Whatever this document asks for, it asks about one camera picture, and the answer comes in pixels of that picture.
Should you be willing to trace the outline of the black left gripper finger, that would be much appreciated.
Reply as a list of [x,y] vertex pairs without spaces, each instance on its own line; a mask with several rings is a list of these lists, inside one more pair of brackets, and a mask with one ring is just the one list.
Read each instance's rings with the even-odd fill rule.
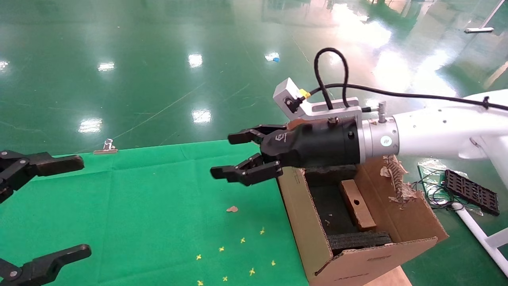
[[18,267],[0,259],[2,286],[43,286],[56,280],[60,270],[68,264],[91,256],[87,244],[73,246],[57,252],[37,257]]
[[21,154],[11,150],[0,154],[0,202],[5,202],[34,177],[49,177],[83,170],[79,155],[52,157],[47,152]]

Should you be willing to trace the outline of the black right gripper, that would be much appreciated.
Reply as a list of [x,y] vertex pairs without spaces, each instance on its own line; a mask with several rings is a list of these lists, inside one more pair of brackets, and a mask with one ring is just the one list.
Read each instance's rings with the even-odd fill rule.
[[282,166],[310,168],[359,164],[358,127],[354,119],[301,123],[291,130],[286,125],[257,125],[227,136],[231,145],[254,142],[261,154],[237,165],[211,167],[216,180],[252,186],[283,175]]

